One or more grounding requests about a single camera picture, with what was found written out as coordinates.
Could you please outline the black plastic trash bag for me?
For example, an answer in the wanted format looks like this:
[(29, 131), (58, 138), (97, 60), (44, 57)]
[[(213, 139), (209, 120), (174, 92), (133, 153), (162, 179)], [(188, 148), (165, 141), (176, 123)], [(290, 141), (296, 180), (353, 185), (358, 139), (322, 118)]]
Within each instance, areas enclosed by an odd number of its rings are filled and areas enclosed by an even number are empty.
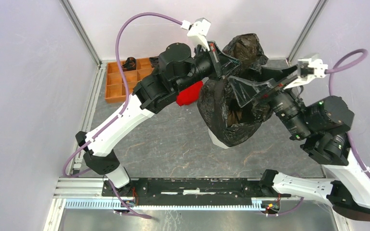
[[(222, 51), (241, 62), (234, 76), (250, 81), (256, 82), (261, 66), (268, 61), (255, 33), (235, 36)], [(208, 79), (200, 90), (197, 107), (208, 129), (229, 147), (248, 140), (273, 114), (268, 104), (239, 107), (227, 79)]]

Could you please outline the white plastic trash bin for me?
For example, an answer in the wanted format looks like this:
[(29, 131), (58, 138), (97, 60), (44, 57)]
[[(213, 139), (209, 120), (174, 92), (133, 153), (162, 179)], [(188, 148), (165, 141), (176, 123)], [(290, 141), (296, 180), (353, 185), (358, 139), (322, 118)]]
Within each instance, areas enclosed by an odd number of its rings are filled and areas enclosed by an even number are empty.
[(208, 135), (209, 135), (209, 137), (210, 137), (210, 139), (211, 139), (211, 141), (212, 141), (212, 143), (214, 144), (214, 145), (216, 145), (216, 146), (218, 146), (218, 147), (220, 147), (220, 148), (222, 148), (222, 149), (229, 149), (230, 147), (229, 146), (227, 146), (226, 144), (224, 144), (223, 142), (221, 142), (214, 134), (213, 134), (213, 132), (210, 130), (210, 129), (208, 129)]

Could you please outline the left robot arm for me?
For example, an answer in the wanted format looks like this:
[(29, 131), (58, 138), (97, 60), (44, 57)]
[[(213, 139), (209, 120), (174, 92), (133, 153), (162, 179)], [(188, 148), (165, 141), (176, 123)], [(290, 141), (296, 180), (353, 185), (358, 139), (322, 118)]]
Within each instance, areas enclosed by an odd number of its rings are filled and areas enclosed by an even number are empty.
[(139, 81), (126, 102), (90, 132), (79, 131), (75, 137), (85, 153), (86, 166), (99, 175), (105, 175), (114, 184), (120, 196), (132, 191), (131, 179), (113, 149), (128, 133), (145, 120), (176, 101), (180, 92), (205, 77), (222, 80), (241, 62), (223, 53), (214, 41), (208, 48), (191, 48), (184, 43), (169, 45), (159, 56), (159, 64), (150, 75)]

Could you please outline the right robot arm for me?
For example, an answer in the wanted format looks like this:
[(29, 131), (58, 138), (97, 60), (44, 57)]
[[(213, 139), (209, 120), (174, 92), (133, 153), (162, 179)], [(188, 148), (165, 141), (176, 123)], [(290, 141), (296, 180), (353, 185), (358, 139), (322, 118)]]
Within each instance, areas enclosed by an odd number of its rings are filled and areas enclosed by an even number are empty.
[(259, 183), (264, 196), (291, 194), (332, 207), (343, 217), (370, 222), (370, 179), (357, 162), (348, 132), (354, 113), (338, 96), (306, 106), (291, 91), (312, 77), (325, 75), (324, 64), (298, 64), (287, 69), (264, 67), (258, 82), (230, 76), (240, 107), (267, 103), (301, 149), (332, 174), (332, 179), (306, 180), (266, 170)]

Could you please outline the red cloth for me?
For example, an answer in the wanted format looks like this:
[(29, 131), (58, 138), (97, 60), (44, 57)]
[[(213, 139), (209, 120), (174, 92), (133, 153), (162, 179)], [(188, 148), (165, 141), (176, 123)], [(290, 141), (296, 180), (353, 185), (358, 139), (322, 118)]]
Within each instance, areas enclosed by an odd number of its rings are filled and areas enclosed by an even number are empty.
[(196, 102), (199, 98), (199, 93), (200, 93), (202, 86), (203, 86), (203, 82), (198, 81), (197, 83), (191, 85), (185, 90), (179, 92), (178, 96), (176, 97), (176, 103), (179, 106), (184, 106), (184, 105), (190, 105)]

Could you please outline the black bag roll right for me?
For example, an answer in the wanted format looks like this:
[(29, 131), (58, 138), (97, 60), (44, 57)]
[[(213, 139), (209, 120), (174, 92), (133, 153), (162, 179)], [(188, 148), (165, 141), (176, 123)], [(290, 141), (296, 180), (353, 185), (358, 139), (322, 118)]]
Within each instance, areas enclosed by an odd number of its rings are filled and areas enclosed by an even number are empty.
[(149, 61), (152, 68), (155, 68), (159, 65), (159, 58), (157, 56), (155, 57), (149, 57)]

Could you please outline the black bag roll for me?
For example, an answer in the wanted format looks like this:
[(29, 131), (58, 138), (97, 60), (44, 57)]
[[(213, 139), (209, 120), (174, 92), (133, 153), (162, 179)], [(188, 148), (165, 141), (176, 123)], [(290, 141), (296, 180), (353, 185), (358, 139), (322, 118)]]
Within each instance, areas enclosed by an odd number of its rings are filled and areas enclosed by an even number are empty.
[(159, 65), (159, 58), (157, 56), (155, 57), (149, 57), (149, 61), (152, 68), (155, 68)]
[(134, 57), (128, 57), (121, 65), (122, 71), (132, 71), (137, 69), (137, 60)]

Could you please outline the black bag roll left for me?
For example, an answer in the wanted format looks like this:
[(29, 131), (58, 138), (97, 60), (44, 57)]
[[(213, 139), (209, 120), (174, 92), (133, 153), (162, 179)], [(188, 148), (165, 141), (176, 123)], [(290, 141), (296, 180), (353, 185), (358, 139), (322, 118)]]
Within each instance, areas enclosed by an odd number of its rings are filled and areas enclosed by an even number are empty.
[(122, 71), (132, 71), (137, 69), (137, 60), (134, 57), (128, 57), (121, 65)]

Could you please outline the right aluminium corner post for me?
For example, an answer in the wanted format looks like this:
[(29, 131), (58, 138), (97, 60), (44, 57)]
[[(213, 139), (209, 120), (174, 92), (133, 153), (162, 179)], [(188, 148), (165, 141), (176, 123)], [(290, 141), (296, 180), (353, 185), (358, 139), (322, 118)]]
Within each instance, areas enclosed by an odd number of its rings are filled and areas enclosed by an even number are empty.
[(303, 46), (306, 38), (310, 34), (312, 28), (314, 27), (317, 19), (322, 14), (322, 11), (324, 10), (325, 6), (327, 5), (328, 0), (318, 0), (310, 13), (306, 23), (304, 24), (298, 38), (296, 39), (289, 55), (286, 58), (286, 61), (288, 64), (292, 64), (292, 62), (297, 57), (301, 47)]

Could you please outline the aluminium corner post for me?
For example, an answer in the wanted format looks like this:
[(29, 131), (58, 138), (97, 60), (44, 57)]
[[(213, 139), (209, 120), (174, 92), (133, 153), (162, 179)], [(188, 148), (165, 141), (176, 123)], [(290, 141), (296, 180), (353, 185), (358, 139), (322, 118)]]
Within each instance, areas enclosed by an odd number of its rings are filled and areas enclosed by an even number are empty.
[(296, 39), (289, 55), (286, 58), (286, 61), (288, 64), (292, 64), (292, 62), (297, 57), (301, 47), (303, 46), (306, 38), (310, 34), (312, 28), (314, 27), (317, 19), (322, 14), (322, 11), (324, 10), (325, 6), (327, 5), (328, 0), (318, 0), (310, 13), (306, 23), (304, 24), (298, 38)]
[(73, 24), (76, 32), (78, 33), (81, 40), (83, 41), (86, 49), (89, 52), (89, 55), (91, 56), (93, 61), (96, 63), (96, 65), (98, 67), (100, 67), (101, 64), (102, 64), (102, 60), (99, 57), (97, 51), (95, 50), (94, 45), (90, 41), (89, 36), (88, 36), (87, 32), (85, 31), (85, 29), (83, 27), (83, 24), (81, 23), (81, 21), (80, 21), (78, 15), (77, 15), (77, 13), (75, 12), (71, 2), (69, 0), (60, 0), (60, 3), (62, 4), (65, 12), (67, 13), (67, 15), (68, 15), (71, 23)]

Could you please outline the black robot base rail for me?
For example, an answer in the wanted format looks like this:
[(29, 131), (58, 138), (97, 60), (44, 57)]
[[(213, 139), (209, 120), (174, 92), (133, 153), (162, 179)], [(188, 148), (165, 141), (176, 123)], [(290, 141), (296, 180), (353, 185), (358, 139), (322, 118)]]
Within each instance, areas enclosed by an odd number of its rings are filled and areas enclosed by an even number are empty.
[(136, 205), (251, 205), (251, 199), (289, 198), (256, 178), (132, 178), (118, 189)]

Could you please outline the left aluminium corner post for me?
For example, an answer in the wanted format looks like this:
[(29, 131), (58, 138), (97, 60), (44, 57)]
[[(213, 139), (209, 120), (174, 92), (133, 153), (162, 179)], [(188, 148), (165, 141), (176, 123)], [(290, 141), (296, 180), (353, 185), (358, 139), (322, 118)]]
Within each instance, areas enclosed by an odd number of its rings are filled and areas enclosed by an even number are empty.
[(75, 12), (71, 2), (69, 0), (60, 0), (60, 3), (62, 4), (65, 12), (67, 13), (67, 15), (68, 15), (71, 23), (73, 24), (76, 32), (78, 33), (81, 40), (83, 41), (86, 49), (89, 52), (89, 55), (91, 56), (93, 61), (96, 63), (96, 65), (98, 67), (100, 67), (101, 64), (102, 64), (102, 60), (99, 57), (97, 51), (95, 50), (94, 45), (90, 41), (89, 36), (88, 36), (87, 32), (85, 31), (85, 29), (83, 27), (83, 24), (81, 23), (81, 21), (80, 21), (78, 15), (77, 15), (77, 13)]

